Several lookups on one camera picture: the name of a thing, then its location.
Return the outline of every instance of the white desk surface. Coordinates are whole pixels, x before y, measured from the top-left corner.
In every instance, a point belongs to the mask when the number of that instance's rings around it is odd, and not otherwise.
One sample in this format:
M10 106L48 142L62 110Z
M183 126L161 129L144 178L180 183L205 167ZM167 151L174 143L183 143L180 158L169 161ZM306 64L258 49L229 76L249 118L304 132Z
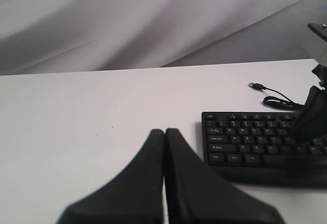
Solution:
M152 128L179 128L202 156L203 111L275 111L258 82L304 103L314 60L0 77L0 223L55 223L111 180ZM327 219L327 191L240 186L287 224Z

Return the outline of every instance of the usb cable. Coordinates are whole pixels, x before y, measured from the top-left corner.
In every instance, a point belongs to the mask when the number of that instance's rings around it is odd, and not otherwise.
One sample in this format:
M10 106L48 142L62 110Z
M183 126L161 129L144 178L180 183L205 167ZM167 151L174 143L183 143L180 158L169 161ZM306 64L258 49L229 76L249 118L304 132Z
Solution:
M280 92L278 92L276 90L267 88L266 86L263 86L262 84L250 83L248 86L250 86L254 90L259 90L259 91L270 90L270 91L276 92L277 94L279 94L282 97L284 97L285 99L287 99L287 100L284 100L284 99L280 99L275 96L265 97L263 100L263 103L270 108L284 109L284 110L300 110L304 107L304 105L295 103L294 101L289 99L287 96L281 94Z

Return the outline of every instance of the black plastic finger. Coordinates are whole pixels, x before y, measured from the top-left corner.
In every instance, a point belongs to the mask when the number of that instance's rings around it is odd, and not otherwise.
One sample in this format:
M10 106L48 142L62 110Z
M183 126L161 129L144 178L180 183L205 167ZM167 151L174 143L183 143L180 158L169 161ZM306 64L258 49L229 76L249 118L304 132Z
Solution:
M58 224L162 223L164 136L152 130L128 166L98 191L68 206Z
M277 210L234 187L193 152L177 129L165 137L164 174L170 224L284 224Z

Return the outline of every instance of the shift key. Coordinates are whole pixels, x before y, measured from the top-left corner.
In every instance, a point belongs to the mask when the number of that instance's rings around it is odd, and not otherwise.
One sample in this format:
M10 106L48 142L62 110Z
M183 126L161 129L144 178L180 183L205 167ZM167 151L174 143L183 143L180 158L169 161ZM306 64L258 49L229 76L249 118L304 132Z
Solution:
M209 144L209 151L215 153L234 153L236 152L235 145L219 145L219 144Z
M208 142L220 143L220 144L227 144L227 136L209 136Z

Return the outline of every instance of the keyboard key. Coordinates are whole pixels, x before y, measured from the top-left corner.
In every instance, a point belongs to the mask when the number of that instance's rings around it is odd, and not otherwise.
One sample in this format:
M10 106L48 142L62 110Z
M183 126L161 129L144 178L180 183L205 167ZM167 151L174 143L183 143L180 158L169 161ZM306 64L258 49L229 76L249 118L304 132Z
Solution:
M227 135L236 135L236 130L233 128L227 128L226 129L226 134Z
M265 120L275 120L275 117L269 114L265 115Z
M282 128L290 128L291 127L291 124L288 123L288 122L283 121L283 122L281 122L281 127Z
M311 155L322 155L323 151L319 146L308 146Z
M259 167L261 160L258 155L245 155L245 166Z
M225 120L218 121L218 124L219 124L219 127L221 127L221 128L225 128L228 125L227 121L225 121Z
M265 135L266 136L274 136L275 131L273 129L264 129Z
M268 154L278 154L277 146L267 146L267 153Z
M297 155L307 155L308 154L307 147L305 147L305 146L296 146L296 147L294 147L294 151Z
M264 166L274 168L327 169L327 157L264 155Z
M264 128L265 127L265 123L263 121L256 121L254 122L255 127L257 128Z
M228 117L229 120L237 120L239 118L238 115L232 114Z
M240 145L240 153L241 154L250 154L251 150L248 145Z
M257 137L257 140L258 140L259 144L268 144L267 137L259 136L259 137Z
M280 136L288 136L288 132L285 129L277 129L277 134Z
M241 138L239 136L231 136L230 141L232 144L241 144Z
M313 139L312 143L315 146L325 146L324 143L323 143L323 140L321 138Z
M225 143L228 143L228 140L227 140L227 136L209 136L208 142L225 144Z
M295 145L295 140L291 137L285 137L283 141L286 145Z
M258 114L253 115L252 118L254 120L262 120L263 119L263 117L261 115L258 115Z
M217 117L213 114L207 114L204 118L205 120L217 120Z
M245 144L254 144L254 138L252 136L243 137Z
M228 154L227 155L227 165L230 166L242 166L242 157L239 154Z
M251 128L253 127L253 124L251 121L243 121L243 127L244 128Z
M223 154L209 154L210 165L225 165L225 159Z
M282 140L279 137L270 137L270 141L272 145L281 145Z
M273 121L268 121L267 125L269 128L277 128L277 123Z
M248 135L249 134L249 130L248 129L245 129L245 128L241 128L241 129L239 129L239 134L241 136Z
M293 154L292 149L291 149L290 146L280 146L279 147L279 151L283 155L291 155L291 154Z
M262 146L253 146L253 152L255 154L264 154L264 148Z
M205 122L205 125L206 125L207 128L215 128L215 127L217 127L217 124L216 124L215 121L207 121L207 122Z
M230 127L232 127L232 128L239 128L239 127L241 127L240 126L240 122L238 122L238 121L231 121L230 122Z
M209 144L210 152L218 153L234 153L236 152L235 145L221 145L221 144Z
M261 130L260 129L251 129L251 133L253 136L261 136Z
M250 115L243 114L243 115L241 115L241 119L242 119L242 120L250 120L251 117L250 117Z
M222 128L208 128L206 131L209 135L223 135L224 134L224 131Z
M283 115L283 116L281 116L281 121L292 121L292 120L294 120L294 116L292 116L292 115Z

